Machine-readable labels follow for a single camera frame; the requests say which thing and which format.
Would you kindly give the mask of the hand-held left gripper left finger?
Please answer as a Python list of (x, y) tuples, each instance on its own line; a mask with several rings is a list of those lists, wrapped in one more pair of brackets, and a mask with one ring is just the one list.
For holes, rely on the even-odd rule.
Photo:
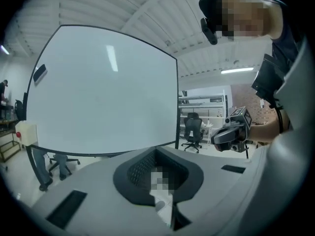
[[(33, 207), (19, 202), (22, 211), (48, 236), (171, 236), (154, 206), (130, 203), (116, 190), (116, 168), (145, 149), (127, 152), (85, 166), (45, 193)], [(46, 217), (73, 190), (87, 194), (65, 229)]]

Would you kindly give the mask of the small white folding table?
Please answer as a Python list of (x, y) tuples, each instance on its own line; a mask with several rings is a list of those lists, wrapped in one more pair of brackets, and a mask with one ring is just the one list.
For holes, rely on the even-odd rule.
[(210, 143), (211, 143), (212, 129), (213, 129), (213, 124), (207, 122), (207, 124), (204, 127), (204, 130), (207, 131), (207, 134), (206, 134), (207, 139), (206, 139), (206, 141), (207, 141), (208, 145), (210, 145)]

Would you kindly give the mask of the black mesh office chair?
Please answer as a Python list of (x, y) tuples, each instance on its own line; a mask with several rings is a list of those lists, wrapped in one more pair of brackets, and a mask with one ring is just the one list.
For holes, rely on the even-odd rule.
[(200, 142), (204, 136), (202, 119), (199, 117), (198, 113), (191, 112), (188, 113), (186, 118), (184, 118), (184, 124), (184, 138), (187, 142), (181, 144), (181, 146), (186, 146), (184, 148), (184, 151), (186, 151), (187, 148), (194, 148), (196, 150), (196, 153), (199, 154), (199, 149), (202, 148)]

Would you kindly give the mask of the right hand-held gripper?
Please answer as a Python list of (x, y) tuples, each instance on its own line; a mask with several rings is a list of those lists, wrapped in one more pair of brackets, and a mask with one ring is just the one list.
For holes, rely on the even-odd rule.
[(221, 152), (226, 150), (247, 152), (247, 138), (251, 124), (252, 118), (247, 108), (237, 108), (225, 119), (222, 128), (211, 136), (211, 144)]

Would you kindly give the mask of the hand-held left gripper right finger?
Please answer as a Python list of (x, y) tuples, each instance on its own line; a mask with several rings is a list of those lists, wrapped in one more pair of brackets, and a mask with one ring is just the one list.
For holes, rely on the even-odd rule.
[(158, 147), (173, 171), (171, 228), (155, 227), (157, 236), (237, 236), (252, 197), (257, 160), (208, 156)]

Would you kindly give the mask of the person's right forearm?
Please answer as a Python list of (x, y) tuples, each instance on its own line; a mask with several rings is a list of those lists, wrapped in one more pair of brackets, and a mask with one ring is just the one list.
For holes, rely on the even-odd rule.
[(276, 118), (263, 125), (253, 125), (250, 128), (248, 140), (270, 143), (280, 134), (279, 120)]

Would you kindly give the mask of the white box with red button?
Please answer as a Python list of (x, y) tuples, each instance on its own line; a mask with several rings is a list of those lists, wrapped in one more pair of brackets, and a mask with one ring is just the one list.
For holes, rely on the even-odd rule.
[(17, 141), (24, 146), (31, 146), (38, 142), (36, 125), (26, 120), (15, 125)]

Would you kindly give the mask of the black whiteboard eraser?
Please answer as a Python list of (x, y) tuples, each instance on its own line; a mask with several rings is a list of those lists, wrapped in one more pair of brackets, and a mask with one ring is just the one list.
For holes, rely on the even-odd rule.
[(45, 64), (42, 64), (40, 67), (36, 67), (33, 74), (34, 83), (39, 82), (46, 73), (47, 73), (47, 68)]

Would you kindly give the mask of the chest-mounted screen unit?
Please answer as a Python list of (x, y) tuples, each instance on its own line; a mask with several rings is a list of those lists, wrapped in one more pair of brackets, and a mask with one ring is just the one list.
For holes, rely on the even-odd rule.
[(252, 88), (256, 90), (256, 95), (259, 98), (270, 104), (270, 108), (277, 106), (278, 99), (274, 98), (274, 94), (284, 83), (284, 77), (288, 71), (289, 67), (287, 64), (268, 54), (264, 54), (263, 62), (252, 84)]

